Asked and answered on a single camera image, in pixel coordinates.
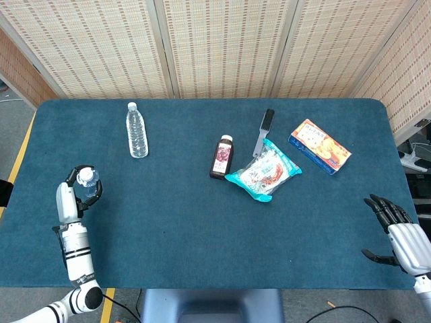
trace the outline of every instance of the food package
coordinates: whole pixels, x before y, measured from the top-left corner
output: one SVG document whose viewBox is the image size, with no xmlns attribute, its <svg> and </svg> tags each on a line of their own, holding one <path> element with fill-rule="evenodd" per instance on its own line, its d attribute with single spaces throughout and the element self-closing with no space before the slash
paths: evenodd
<svg viewBox="0 0 431 323">
<path fill-rule="evenodd" d="M 336 173 L 352 154 L 309 119 L 296 128 L 289 142 L 330 175 Z"/>
<path fill-rule="evenodd" d="M 225 178 L 241 186 L 255 200 L 269 202 L 271 193 L 288 178 L 301 174 L 301 169 L 272 141 L 263 140 L 262 152 L 246 168 L 225 175 Z"/>
</svg>

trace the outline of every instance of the small bottle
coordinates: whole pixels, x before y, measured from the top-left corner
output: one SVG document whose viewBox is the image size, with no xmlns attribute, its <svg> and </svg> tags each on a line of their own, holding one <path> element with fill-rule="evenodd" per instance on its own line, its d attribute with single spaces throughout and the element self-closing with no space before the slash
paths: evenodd
<svg viewBox="0 0 431 323">
<path fill-rule="evenodd" d="M 232 143 L 232 137 L 229 135 L 223 135 L 222 139 L 217 144 L 217 148 L 215 149 L 213 163 L 211 165 L 211 171 L 209 172 L 209 175 L 212 178 L 224 180 L 224 176 L 229 173 L 233 155 L 234 144 Z"/>
<path fill-rule="evenodd" d="M 139 113 L 136 103 L 127 105 L 129 111 L 126 117 L 127 136 L 129 137 L 129 150 L 134 158 L 143 158 L 148 155 L 147 134 L 142 115 Z"/>
<path fill-rule="evenodd" d="M 76 181 L 86 188 L 86 196 L 91 197 L 96 195 L 97 186 L 96 183 L 99 179 L 99 173 L 97 170 L 92 170 L 91 167 L 85 167 L 81 169 L 76 176 Z"/>
</svg>

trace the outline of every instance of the bottle cap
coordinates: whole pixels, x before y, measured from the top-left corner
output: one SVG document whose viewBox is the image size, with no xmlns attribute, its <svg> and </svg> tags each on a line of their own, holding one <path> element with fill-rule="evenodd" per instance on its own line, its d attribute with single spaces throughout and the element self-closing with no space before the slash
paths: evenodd
<svg viewBox="0 0 431 323">
<path fill-rule="evenodd" d="M 129 104 L 127 104 L 127 107 L 129 108 L 129 110 L 136 110 L 136 103 L 135 102 L 129 102 Z"/>
<path fill-rule="evenodd" d="M 85 167 L 79 171 L 79 179 L 88 182 L 93 179 L 93 170 L 90 167 Z"/>
<path fill-rule="evenodd" d="M 232 139 L 232 137 L 230 135 L 222 135 L 222 140 L 223 139 L 227 139 L 227 140 L 230 140 L 231 142 L 234 142 L 234 140 Z"/>
</svg>

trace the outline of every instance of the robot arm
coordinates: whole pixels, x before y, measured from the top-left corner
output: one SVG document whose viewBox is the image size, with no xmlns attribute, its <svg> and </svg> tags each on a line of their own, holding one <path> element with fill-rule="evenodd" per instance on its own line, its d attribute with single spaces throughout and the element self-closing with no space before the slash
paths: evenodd
<svg viewBox="0 0 431 323">
<path fill-rule="evenodd" d="M 59 237 L 63 261 L 69 280 L 75 287 L 61 301 L 56 301 L 14 323 L 67 323 L 69 317 L 91 312 L 102 303 L 102 290 L 96 281 L 88 233 L 81 223 L 84 211 L 93 205 L 102 194 L 102 183 L 97 182 L 97 193 L 86 202 L 75 196 L 73 183 L 77 173 L 84 167 L 79 166 L 61 183 L 57 189 L 57 210 L 61 225 L 53 230 Z"/>
<path fill-rule="evenodd" d="M 415 292 L 426 311 L 431 315 L 431 243 L 424 230 L 409 215 L 391 201 L 371 194 L 364 199 L 371 207 L 388 235 L 394 256 L 377 256 L 367 249 L 362 253 L 380 264 L 400 266 L 415 277 Z"/>
</svg>

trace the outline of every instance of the orange food box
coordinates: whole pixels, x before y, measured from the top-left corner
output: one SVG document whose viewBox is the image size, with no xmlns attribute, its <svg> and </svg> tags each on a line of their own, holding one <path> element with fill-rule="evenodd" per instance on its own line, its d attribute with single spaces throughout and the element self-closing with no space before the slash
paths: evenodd
<svg viewBox="0 0 431 323">
<path fill-rule="evenodd" d="M 352 154 L 309 119 L 295 129 L 289 142 L 330 175 L 336 173 Z"/>
</svg>

